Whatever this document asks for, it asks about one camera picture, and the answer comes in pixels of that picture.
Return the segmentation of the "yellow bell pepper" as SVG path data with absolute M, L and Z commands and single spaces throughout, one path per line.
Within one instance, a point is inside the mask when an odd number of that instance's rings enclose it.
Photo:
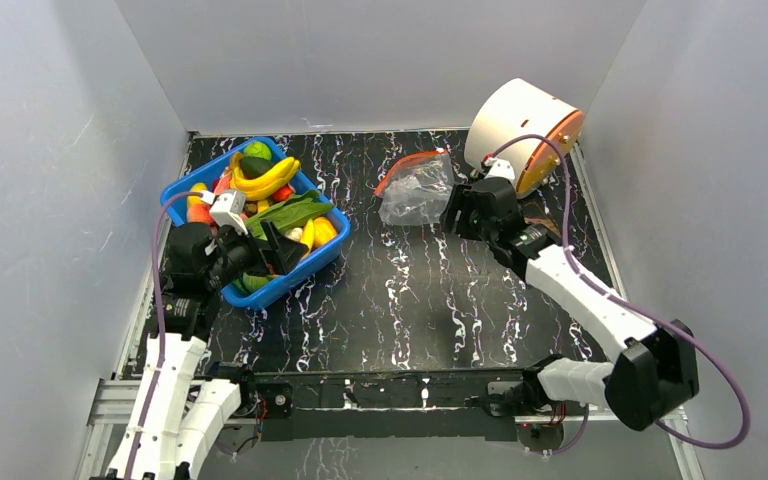
M 325 216 L 320 216 L 314 219 L 314 240 L 313 246 L 318 249 L 326 245 L 331 240 L 335 239 L 338 232 L 335 226 Z

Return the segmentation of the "green leaf vegetable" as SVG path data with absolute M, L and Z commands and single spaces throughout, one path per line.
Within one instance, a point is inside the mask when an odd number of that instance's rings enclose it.
M 319 191 L 308 190 L 303 194 L 294 194 L 287 200 L 249 217 L 245 220 L 245 225 L 253 236 L 265 239 L 262 221 L 273 221 L 281 233 L 286 233 L 293 228 L 304 227 L 308 220 L 323 216 L 333 208 L 334 204 L 322 197 Z

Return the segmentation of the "clear zip top bag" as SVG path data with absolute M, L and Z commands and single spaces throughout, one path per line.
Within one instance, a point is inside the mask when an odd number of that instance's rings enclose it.
M 390 168 L 374 191 L 381 200 L 380 220 L 393 226 L 439 223 L 454 185 L 447 149 L 407 155 Z

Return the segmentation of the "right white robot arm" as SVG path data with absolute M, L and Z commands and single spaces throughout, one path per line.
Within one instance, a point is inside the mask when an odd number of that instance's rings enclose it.
M 527 285 L 561 306 L 602 348 L 603 362 L 553 354 L 525 368 L 519 385 L 488 389 L 494 416 L 550 413 L 564 401 L 607 407 L 627 427 L 642 431 L 699 392 L 691 330 L 673 320 L 658 326 L 591 288 L 573 268 L 561 239 L 529 223 L 503 178 L 454 187 L 441 217 L 444 229 L 484 242 L 493 257 Z

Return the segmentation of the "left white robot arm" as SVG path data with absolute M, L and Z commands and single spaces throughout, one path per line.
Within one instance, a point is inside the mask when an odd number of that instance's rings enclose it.
M 263 222 L 245 228 L 187 223 L 173 228 L 157 258 L 156 327 L 122 440 L 104 479 L 195 479 L 212 445 L 234 418 L 262 420 L 269 393 L 245 365 L 216 364 L 202 384 L 196 369 L 207 349 L 222 289 L 245 275 L 289 273 L 310 251 Z

